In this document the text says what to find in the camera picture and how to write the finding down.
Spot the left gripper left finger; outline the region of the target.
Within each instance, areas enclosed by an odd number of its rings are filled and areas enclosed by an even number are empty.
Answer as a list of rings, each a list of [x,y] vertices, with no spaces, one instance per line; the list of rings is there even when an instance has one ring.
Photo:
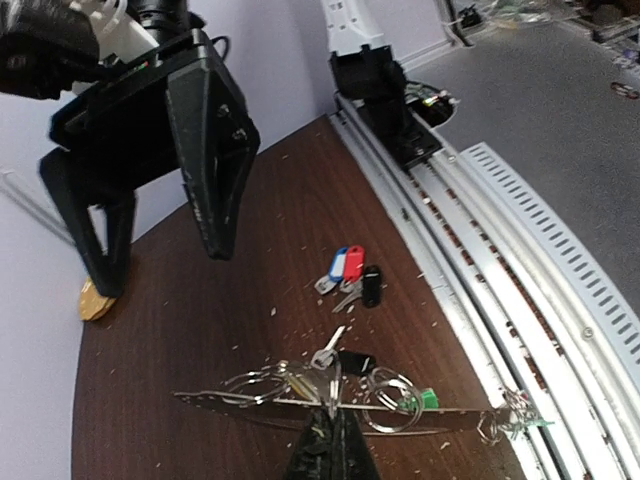
[[[332,477],[333,421],[324,409],[313,410],[285,469],[285,480]]]

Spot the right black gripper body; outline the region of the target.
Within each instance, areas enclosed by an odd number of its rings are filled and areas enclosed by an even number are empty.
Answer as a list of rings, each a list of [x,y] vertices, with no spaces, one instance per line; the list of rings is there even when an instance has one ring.
[[[64,106],[51,120],[51,139],[121,189],[135,192],[168,173],[181,173],[166,91],[170,75],[196,64],[234,80],[214,41],[192,29],[119,66],[113,80],[95,84]]]

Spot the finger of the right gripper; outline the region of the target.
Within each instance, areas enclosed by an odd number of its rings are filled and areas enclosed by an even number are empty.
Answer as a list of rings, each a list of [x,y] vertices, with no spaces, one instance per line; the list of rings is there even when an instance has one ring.
[[[260,134],[226,73],[201,64],[168,79],[166,104],[183,186],[207,255],[229,260]]]
[[[61,148],[41,159],[39,174],[98,293],[120,297],[129,274],[136,194]]]

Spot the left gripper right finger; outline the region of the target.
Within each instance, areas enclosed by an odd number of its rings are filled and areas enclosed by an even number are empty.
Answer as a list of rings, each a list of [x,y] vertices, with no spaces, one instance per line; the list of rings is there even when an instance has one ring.
[[[333,478],[380,480],[360,423],[354,412],[339,409],[333,424]]]

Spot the keyring with green tag keys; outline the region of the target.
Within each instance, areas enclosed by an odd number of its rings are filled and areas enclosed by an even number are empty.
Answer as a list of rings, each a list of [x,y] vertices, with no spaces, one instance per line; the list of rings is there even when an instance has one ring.
[[[483,443],[495,445],[551,424],[521,391],[503,390],[496,407],[443,407],[433,390],[419,389],[390,368],[365,364],[351,374],[340,361],[320,370],[281,360],[224,380],[214,389],[171,395],[197,409],[283,430],[302,429],[312,412],[330,419],[352,414],[370,437],[475,432]]]

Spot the black tagged key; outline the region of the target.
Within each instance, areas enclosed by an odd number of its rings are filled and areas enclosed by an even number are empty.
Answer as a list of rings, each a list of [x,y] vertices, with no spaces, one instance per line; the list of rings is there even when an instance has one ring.
[[[318,370],[340,365],[345,375],[358,377],[369,375],[378,366],[373,355],[338,348],[338,343],[346,329],[345,325],[339,326],[328,343],[313,354],[310,365]]]

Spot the yellow round plate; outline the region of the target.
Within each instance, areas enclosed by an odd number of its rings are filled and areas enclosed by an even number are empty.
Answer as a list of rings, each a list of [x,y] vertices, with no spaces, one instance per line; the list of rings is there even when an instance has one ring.
[[[117,298],[102,296],[92,279],[88,277],[81,289],[78,301],[80,319],[85,322],[97,321],[109,312],[116,301]]]

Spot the key bunch with red tag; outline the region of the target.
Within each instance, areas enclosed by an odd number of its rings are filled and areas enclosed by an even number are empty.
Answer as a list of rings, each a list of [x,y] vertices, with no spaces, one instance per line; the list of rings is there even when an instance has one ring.
[[[334,290],[344,298],[334,306],[337,314],[360,301],[365,308],[375,308],[382,301],[383,275],[377,265],[366,265],[366,250],[361,245],[342,247],[336,251],[327,273],[314,284],[321,296]]]

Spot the right round circuit board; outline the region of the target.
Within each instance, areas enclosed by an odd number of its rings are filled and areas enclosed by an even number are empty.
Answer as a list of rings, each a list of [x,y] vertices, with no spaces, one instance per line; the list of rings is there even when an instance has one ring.
[[[417,81],[407,83],[405,102],[430,127],[448,122],[459,104],[459,100],[447,90]]]

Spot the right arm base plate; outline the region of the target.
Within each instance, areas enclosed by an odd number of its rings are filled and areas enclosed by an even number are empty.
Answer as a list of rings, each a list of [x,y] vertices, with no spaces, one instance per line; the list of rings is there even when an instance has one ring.
[[[442,148],[413,116],[406,102],[408,81],[390,46],[363,45],[359,52],[344,55],[333,52],[329,64],[339,94],[363,103],[361,118],[403,171]]]

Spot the aluminium rail frame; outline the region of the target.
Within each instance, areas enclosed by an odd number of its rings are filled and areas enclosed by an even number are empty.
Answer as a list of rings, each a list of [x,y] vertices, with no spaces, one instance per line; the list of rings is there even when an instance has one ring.
[[[530,479],[639,475],[639,319],[493,149],[401,170],[349,101],[330,118],[400,231]]]

